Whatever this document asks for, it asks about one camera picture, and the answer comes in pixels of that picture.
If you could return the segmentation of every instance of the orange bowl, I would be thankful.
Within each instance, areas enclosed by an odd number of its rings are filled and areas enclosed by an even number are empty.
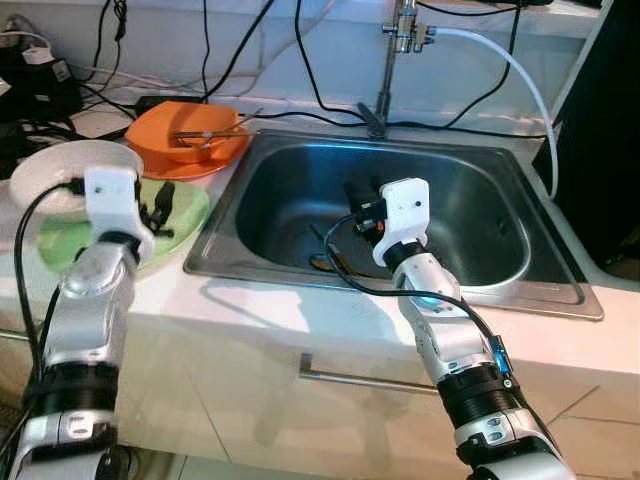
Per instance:
[[[159,170],[176,163],[206,163],[226,138],[189,139],[192,146],[179,145],[178,132],[223,131],[238,123],[238,111],[225,105],[166,101],[140,116],[126,134],[127,144],[149,164]]]

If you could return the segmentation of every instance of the white plate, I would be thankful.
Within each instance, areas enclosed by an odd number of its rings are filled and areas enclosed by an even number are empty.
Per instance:
[[[85,170],[98,165],[130,167],[138,175],[144,170],[140,156],[124,145],[105,140],[78,140],[53,145],[24,160],[11,175],[9,191],[13,200],[26,209],[45,189],[82,177]],[[65,222],[87,218],[84,198],[62,189],[44,199],[36,212]]]

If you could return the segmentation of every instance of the green plate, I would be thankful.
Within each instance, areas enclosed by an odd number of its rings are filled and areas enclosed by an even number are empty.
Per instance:
[[[206,192],[188,183],[173,182],[173,209],[163,229],[172,229],[173,238],[156,238],[153,256],[142,264],[149,266],[176,251],[180,245],[198,230],[209,213],[209,197]],[[164,181],[143,178],[140,199],[153,212],[156,194]],[[91,225],[84,223],[62,223],[45,220],[38,233],[38,252],[48,270],[61,273],[75,261],[81,248],[88,247],[91,240]]]

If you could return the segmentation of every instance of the metal handle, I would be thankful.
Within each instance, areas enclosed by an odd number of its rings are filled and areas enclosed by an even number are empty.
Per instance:
[[[363,387],[383,388],[385,390],[395,390],[398,392],[418,393],[421,395],[438,395],[438,389],[433,385],[423,385],[421,383],[398,382],[395,380],[385,380],[382,378],[361,377],[359,375],[347,375],[343,373],[323,372],[313,370],[311,362],[313,354],[303,353],[300,355],[300,370],[298,377],[309,380],[319,380],[321,382],[344,383],[347,385],[360,385]]]

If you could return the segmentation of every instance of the faucet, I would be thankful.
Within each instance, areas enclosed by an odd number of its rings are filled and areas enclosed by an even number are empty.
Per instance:
[[[358,109],[367,123],[367,133],[372,139],[384,139],[387,136],[387,118],[391,105],[391,80],[396,54],[411,53],[412,51],[420,53],[424,45],[433,42],[430,36],[434,33],[433,30],[422,24],[416,24],[415,0],[394,0],[394,2],[393,23],[382,26],[382,32],[389,36],[389,43],[382,87],[378,92],[375,112],[372,112],[365,104],[358,103]]]

